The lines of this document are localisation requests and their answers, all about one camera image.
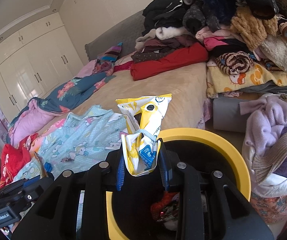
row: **yellow towel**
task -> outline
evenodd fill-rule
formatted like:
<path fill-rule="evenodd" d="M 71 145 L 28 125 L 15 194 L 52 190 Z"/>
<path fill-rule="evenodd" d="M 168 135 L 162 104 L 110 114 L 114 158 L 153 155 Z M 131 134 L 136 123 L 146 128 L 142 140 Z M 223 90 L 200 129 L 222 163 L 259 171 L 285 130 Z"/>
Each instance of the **yellow towel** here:
<path fill-rule="evenodd" d="M 286 72 L 268 71 L 258 63 L 255 63 L 248 72 L 238 75 L 224 74 L 212 59 L 207 62 L 207 67 L 207 96 L 209 98 L 217 97 L 218 93 L 265 84 L 270 80 L 277 86 L 287 86 Z"/>

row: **cartoon print fabric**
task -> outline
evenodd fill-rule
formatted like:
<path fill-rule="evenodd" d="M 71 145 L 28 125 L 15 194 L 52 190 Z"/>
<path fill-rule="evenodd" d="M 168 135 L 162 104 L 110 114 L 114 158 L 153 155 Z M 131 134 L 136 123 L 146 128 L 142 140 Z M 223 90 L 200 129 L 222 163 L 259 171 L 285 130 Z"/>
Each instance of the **cartoon print fabric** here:
<path fill-rule="evenodd" d="M 77 173 L 105 160 L 110 151 L 120 148 L 122 134 L 127 134 L 122 114 L 94 105 L 82 116 L 69 113 L 61 127 L 44 137 L 37 153 L 43 163 L 52 165 L 57 178 L 66 169 Z M 32 159 L 14 181 L 39 174 Z"/>
<path fill-rule="evenodd" d="M 287 219 L 287 196 L 262 198 L 252 192 L 250 203 L 267 224 Z"/>
<path fill-rule="evenodd" d="M 223 73 L 212 59 L 207 62 L 207 67 L 207 96 L 209 98 L 216 98 L 218 93 L 265 84 L 270 80 L 277 86 L 287 86 L 286 72 L 268 71 L 258 63 L 254 64 L 248 72 L 236 75 Z"/>

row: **yellow snack wrapper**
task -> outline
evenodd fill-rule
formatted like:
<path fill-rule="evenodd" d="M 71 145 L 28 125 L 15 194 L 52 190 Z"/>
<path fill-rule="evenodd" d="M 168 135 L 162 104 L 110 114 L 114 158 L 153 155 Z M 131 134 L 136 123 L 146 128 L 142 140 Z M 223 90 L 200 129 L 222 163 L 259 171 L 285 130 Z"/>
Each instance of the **yellow snack wrapper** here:
<path fill-rule="evenodd" d="M 116 100 L 126 119 L 128 135 L 121 135 L 125 166 L 132 176 L 152 172 L 161 143 L 157 140 L 171 94 Z M 140 124 L 135 115 L 141 114 Z"/>

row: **fur lining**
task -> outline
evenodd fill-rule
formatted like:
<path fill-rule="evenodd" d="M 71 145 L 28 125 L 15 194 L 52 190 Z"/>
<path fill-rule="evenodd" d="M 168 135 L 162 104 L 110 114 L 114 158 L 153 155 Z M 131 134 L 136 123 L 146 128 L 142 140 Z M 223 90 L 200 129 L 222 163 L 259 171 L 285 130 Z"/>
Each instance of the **fur lining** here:
<path fill-rule="evenodd" d="M 259 47 L 271 61 L 287 72 L 287 41 L 268 34 L 267 39 Z"/>

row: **red clothing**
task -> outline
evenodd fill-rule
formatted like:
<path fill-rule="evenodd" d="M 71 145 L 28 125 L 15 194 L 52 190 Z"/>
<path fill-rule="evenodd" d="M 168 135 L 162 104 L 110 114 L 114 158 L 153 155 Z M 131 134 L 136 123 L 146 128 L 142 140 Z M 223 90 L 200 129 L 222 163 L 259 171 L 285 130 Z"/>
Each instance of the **red clothing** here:
<path fill-rule="evenodd" d="M 140 80 L 206 60 L 208 60 L 207 50 L 196 42 L 189 48 L 177 49 L 159 60 L 135 63 L 131 65 L 130 73 L 133 80 Z"/>
<path fill-rule="evenodd" d="M 29 153 L 30 146 L 37 137 L 37 133 L 28 135 L 19 142 L 18 149 L 14 148 L 11 144 L 5 144 L 1 153 L 0 188 L 13 182 L 14 176 L 31 160 Z"/>
<path fill-rule="evenodd" d="M 115 72 L 122 71 L 122 70 L 128 70 L 128 69 L 130 69 L 132 64 L 133 64 L 133 60 L 128 61 L 128 62 L 121 64 L 121 65 L 115 66 L 113 69 L 113 72 L 115 73 Z"/>

